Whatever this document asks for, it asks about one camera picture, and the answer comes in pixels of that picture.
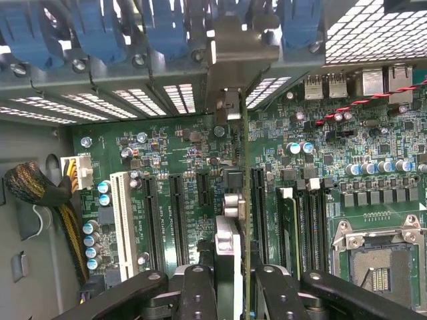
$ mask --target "white power connector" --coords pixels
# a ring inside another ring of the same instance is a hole
[[[79,155],[76,157],[61,158],[61,170],[64,171],[67,160],[75,160],[77,168],[77,190],[92,189],[93,187],[93,168],[91,157],[88,155]]]

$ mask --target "motherboard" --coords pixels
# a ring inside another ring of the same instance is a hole
[[[300,85],[249,113],[251,237],[263,263],[295,278],[329,271],[427,311],[425,96],[415,91],[405,110],[382,99],[312,125],[349,100],[307,100]],[[224,175],[243,157],[233,127],[197,115],[81,125],[73,138],[93,167],[94,188],[81,192],[93,274],[112,287],[199,261],[224,189],[241,183],[238,170]]]

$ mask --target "ventilation grille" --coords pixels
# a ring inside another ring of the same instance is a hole
[[[257,107],[262,101],[266,100],[270,95],[274,94],[282,85],[284,85],[290,77],[282,78],[267,78],[251,92],[246,98],[246,107],[253,109]]]
[[[11,101],[24,103],[24,104],[30,105],[32,107],[38,107],[38,108],[42,108],[42,109],[46,109],[46,110],[50,110],[50,111],[63,113],[65,115],[72,115],[74,117],[87,119],[90,121],[107,120],[107,118],[104,118],[104,117],[101,117],[98,115],[94,115],[93,113],[74,109],[72,107],[68,107],[66,105],[61,105],[59,103],[52,102],[49,100],[45,100],[45,99],[40,98],[40,97],[18,98],[18,99],[11,99]]]
[[[384,0],[360,0],[328,30],[326,63],[427,56],[427,11],[384,14]]]
[[[163,87],[179,113],[195,113],[193,87],[190,84]]]
[[[126,110],[116,107],[115,105],[112,105],[110,102],[104,101],[103,99],[100,99],[96,95],[92,95],[90,93],[78,93],[76,95],[63,95],[63,97],[73,100],[75,102],[78,102],[82,105],[86,105],[90,108],[94,108],[98,111],[102,111],[104,113],[107,113],[109,115],[112,115],[120,119],[130,119],[130,118],[137,117],[136,115],[133,115],[132,113],[127,112]]]
[[[72,121],[72,120],[49,117],[47,115],[40,115],[39,113],[26,112],[26,111],[16,110],[16,109],[11,109],[11,108],[6,108],[6,107],[0,107],[0,113],[5,113],[7,115],[13,115],[13,116],[17,116],[17,117],[25,117],[25,118],[30,118],[30,119],[60,123],[63,125],[69,125],[72,123],[76,123],[75,121]]]
[[[166,115],[166,112],[161,110],[141,89],[117,90],[113,92],[148,115]]]

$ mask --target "cable bundle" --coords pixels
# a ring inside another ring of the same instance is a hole
[[[57,187],[40,171],[33,161],[20,164],[8,170],[5,175],[5,184],[16,198],[34,205],[50,207],[59,214],[73,258],[77,279],[80,285],[83,285],[89,278],[89,274],[83,250],[81,225],[73,205],[69,201],[78,187],[75,163],[73,164],[72,162],[73,160],[65,166],[66,175],[64,175],[64,179]]]

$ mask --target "white pci slot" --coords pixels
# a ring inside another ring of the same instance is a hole
[[[117,172],[112,173],[109,178],[113,197],[120,275],[123,282],[138,273],[129,174]]]

